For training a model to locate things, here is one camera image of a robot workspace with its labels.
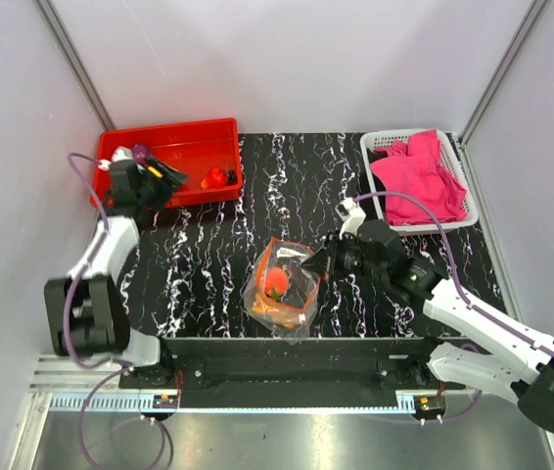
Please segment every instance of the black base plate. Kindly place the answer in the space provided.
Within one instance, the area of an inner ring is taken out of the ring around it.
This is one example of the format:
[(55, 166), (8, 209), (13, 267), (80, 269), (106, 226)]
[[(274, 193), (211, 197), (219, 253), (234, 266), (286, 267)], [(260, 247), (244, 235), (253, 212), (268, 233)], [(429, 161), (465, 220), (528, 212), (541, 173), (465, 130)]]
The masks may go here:
[[(440, 386), (435, 378), (419, 385), (393, 375), (408, 356), (427, 362), (430, 350), (422, 339), (323, 339), (294, 346), (281, 340), (175, 339), (166, 344), (183, 374), (184, 407), (394, 406), (396, 390)], [(388, 375), (382, 377), (383, 370)], [(154, 385), (133, 376), (120, 380), (124, 389)], [(463, 388), (446, 385), (447, 390)]]

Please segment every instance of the red container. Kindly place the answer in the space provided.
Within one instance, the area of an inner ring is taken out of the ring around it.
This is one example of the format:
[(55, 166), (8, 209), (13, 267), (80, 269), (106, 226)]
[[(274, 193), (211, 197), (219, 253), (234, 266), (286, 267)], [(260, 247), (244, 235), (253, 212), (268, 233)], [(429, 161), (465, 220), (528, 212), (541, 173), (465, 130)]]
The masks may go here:
[[(110, 130), (101, 134), (97, 158), (111, 160), (117, 147), (130, 149), (134, 144), (147, 144), (156, 159), (188, 175), (186, 184), (166, 204), (168, 208), (233, 201), (240, 197), (243, 177), (235, 119)], [(230, 169), (236, 171), (238, 182), (224, 188), (202, 189), (201, 181), (215, 166), (227, 172)], [(108, 173), (97, 168), (93, 186), (103, 201), (105, 193), (110, 189)]]

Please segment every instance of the black marbled mat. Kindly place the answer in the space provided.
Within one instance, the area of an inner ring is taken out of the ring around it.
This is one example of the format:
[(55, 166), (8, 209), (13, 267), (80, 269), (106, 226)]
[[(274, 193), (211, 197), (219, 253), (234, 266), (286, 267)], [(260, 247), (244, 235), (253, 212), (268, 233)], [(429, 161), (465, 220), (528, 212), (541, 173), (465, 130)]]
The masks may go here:
[[(245, 186), (236, 202), (158, 213), (120, 274), (132, 326), (166, 337), (266, 337), (242, 293), (271, 236), (316, 249), (340, 226), (336, 204), (360, 191), (361, 134), (241, 135)], [(479, 225), (449, 233), (462, 283), (503, 309)], [(445, 259), (439, 236), (405, 247)], [(316, 338), (448, 336), (451, 330), (393, 305), (365, 279), (323, 284)]]

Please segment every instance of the gray wall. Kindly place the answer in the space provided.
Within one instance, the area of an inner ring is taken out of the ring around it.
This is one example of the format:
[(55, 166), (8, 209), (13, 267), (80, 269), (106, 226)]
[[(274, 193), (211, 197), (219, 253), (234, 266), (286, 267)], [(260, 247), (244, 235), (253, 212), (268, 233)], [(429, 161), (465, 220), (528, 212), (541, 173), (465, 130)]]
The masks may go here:
[(554, 335), (554, 2), (469, 152), (522, 316)]
[(531, 0), (54, 0), (118, 127), (460, 131)]
[(94, 212), (66, 164), (101, 131), (29, 0), (0, 1), (0, 469), (35, 360), (42, 288), (83, 251)]

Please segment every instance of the plastic bag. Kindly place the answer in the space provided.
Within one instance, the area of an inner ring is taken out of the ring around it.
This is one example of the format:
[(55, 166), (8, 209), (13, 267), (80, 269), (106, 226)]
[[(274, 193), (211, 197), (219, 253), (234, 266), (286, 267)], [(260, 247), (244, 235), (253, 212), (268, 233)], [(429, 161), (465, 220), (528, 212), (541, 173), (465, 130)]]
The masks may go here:
[(312, 254), (306, 245), (272, 238), (245, 289), (247, 313), (291, 344), (309, 336), (318, 308), (320, 277), (301, 267)]

